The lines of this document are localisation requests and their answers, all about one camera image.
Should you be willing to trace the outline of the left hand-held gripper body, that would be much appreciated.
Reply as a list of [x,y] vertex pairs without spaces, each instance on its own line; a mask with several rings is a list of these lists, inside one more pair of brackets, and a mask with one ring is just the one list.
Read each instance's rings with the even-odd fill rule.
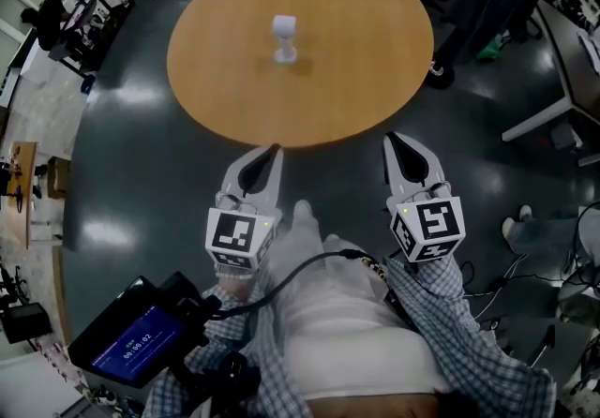
[[208,211],[205,249],[218,272],[258,272],[278,235],[282,212],[219,191]]

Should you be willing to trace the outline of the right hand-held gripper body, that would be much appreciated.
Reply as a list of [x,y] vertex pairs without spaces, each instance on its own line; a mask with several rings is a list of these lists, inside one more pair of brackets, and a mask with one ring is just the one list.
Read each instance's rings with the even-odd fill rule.
[[392,184],[386,201],[389,230],[408,262],[441,260],[466,236],[460,198],[447,181]]

